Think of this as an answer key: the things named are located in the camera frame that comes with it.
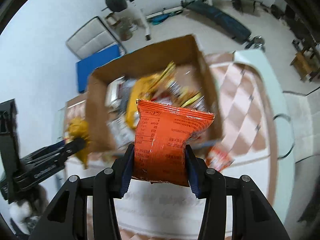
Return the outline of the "small yellow candy packet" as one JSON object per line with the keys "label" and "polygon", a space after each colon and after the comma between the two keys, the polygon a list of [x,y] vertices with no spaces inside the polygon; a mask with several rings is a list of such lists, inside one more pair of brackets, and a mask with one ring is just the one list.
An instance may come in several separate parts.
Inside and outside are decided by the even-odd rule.
{"label": "small yellow candy packet", "polygon": [[73,118],[66,129],[68,133],[68,139],[73,141],[75,139],[82,139],[85,142],[85,146],[82,150],[77,152],[75,156],[82,162],[84,169],[88,168],[88,156],[90,154],[89,145],[91,143],[88,132],[88,123],[81,117]]}

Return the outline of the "orange snack packet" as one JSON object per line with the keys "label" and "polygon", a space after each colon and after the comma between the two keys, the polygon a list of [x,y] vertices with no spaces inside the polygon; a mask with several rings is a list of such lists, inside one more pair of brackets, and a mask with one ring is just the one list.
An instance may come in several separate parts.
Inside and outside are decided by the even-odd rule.
{"label": "orange snack packet", "polygon": [[137,100],[133,177],[188,186],[185,147],[214,121],[213,113]]}

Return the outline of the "yellow chocolate bar wrapper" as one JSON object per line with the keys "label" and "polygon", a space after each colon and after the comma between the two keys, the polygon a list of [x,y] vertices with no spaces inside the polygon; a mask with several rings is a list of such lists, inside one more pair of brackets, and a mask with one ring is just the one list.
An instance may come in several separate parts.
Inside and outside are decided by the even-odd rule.
{"label": "yellow chocolate bar wrapper", "polygon": [[151,100],[153,96],[165,88],[165,83],[175,75],[176,64],[171,61],[161,73],[144,76],[138,79],[131,88],[127,104],[125,121],[131,129],[135,129],[138,123],[137,99]]}

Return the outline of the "white snack packet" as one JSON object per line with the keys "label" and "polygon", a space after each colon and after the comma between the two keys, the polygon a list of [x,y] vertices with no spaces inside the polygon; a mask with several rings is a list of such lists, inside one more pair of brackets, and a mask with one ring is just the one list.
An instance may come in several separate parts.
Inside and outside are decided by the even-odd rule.
{"label": "white snack packet", "polygon": [[107,91],[105,96],[105,106],[107,108],[116,110],[119,107],[120,101],[121,101],[120,90],[124,82],[125,82],[125,77],[122,76],[115,79],[107,86]]}

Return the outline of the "white red noodle packet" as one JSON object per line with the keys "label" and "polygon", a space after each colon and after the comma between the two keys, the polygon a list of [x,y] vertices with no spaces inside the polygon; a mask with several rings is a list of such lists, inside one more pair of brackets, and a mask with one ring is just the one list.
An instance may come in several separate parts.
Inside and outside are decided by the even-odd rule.
{"label": "white red noodle packet", "polygon": [[230,167],[234,159],[228,152],[222,150],[220,147],[212,146],[206,155],[205,162],[209,168],[221,172],[225,168]]}

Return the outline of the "blue floor mat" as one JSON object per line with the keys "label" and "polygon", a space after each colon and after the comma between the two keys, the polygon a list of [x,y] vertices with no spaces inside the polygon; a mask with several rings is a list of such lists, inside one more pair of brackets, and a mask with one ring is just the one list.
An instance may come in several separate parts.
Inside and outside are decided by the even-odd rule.
{"label": "blue floor mat", "polygon": [[98,67],[120,57],[120,48],[117,44],[101,50],[76,63],[78,92],[84,93],[90,74]]}

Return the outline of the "white weight bench machine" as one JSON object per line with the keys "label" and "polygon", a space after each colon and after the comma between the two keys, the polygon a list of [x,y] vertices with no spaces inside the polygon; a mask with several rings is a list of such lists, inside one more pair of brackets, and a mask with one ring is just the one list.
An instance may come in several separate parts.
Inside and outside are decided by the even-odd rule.
{"label": "white weight bench machine", "polygon": [[112,12],[122,12],[127,9],[128,3],[130,3],[133,6],[134,11],[138,15],[138,19],[140,20],[142,26],[145,29],[145,39],[147,41],[151,40],[149,24],[140,7],[136,5],[135,0],[105,0],[106,7],[102,9],[102,11],[109,9]]}

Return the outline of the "wooden stool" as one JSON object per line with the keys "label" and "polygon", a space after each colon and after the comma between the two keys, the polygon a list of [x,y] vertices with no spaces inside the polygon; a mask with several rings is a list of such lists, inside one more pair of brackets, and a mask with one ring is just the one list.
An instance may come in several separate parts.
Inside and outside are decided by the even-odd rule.
{"label": "wooden stool", "polygon": [[304,45],[301,48],[298,40],[293,40],[292,45],[296,50],[296,54],[290,65],[295,68],[300,79],[303,82],[312,82],[314,79],[319,80],[319,51],[316,47]]}

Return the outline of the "black sit-up bench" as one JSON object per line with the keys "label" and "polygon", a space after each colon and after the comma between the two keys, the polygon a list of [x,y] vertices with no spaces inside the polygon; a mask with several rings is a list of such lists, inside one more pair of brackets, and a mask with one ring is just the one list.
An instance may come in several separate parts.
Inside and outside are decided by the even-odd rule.
{"label": "black sit-up bench", "polygon": [[239,44],[247,42],[245,49],[253,47],[265,52],[265,40],[262,36],[251,37],[252,32],[246,26],[231,15],[213,6],[212,0],[182,0],[181,6],[213,21]]}

